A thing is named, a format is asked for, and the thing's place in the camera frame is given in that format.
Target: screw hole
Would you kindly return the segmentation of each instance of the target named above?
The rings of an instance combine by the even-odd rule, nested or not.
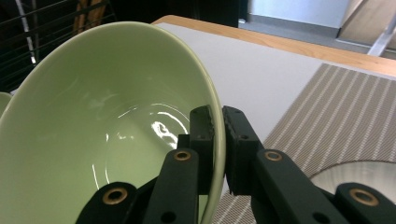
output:
[[[329,218],[321,213],[314,213],[313,217],[318,223],[330,223]]]
[[[369,206],[377,206],[379,204],[378,199],[372,193],[364,189],[351,189],[349,194],[355,201],[359,203]]]
[[[124,201],[127,195],[128,191],[125,188],[114,188],[108,190],[102,200],[105,204],[113,205]]]
[[[173,212],[165,212],[161,216],[161,221],[163,223],[172,223],[176,220],[176,214]]]
[[[265,158],[270,161],[281,161],[282,160],[282,155],[280,155],[277,152],[274,151],[266,151],[265,152]]]
[[[191,154],[187,151],[179,151],[175,154],[174,158],[177,161],[186,161],[191,158]]]

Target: wall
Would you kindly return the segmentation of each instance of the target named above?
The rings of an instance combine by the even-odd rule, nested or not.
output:
[[[258,16],[341,28],[362,0],[251,0],[249,13]]]

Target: placemat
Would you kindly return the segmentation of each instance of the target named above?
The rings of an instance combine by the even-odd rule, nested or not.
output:
[[[396,81],[324,63],[264,146],[287,153],[308,177],[350,161],[395,162],[395,110]],[[214,223],[255,223],[249,202],[224,194]]]

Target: green bowl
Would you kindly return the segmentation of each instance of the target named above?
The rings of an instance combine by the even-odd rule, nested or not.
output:
[[[2,117],[6,107],[11,100],[11,94],[0,91],[0,118]]]
[[[200,219],[221,194],[225,134],[209,75],[178,38],[116,22],[77,35],[26,78],[0,120],[0,223],[73,223],[102,186],[158,175],[192,109],[209,105],[214,177]]]

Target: floor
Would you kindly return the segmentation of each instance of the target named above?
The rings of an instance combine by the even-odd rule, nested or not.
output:
[[[247,22],[239,23],[239,28],[366,54],[377,36],[385,29],[380,27],[386,27],[383,24],[389,23],[389,17],[394,12],[396,12],[396,1],[366,0],[340,34],[338,30],[323,26],[255,15],[248,15]],[[390,43],[392,47],[394,43],[396,36]],[[384,52],[382,57],[396,60],[396,46]]]
[[[339,39],[372,45],[396,13],[394,0],[365,0],[343,27]],[[389,43],[396,49],[396,35]]]

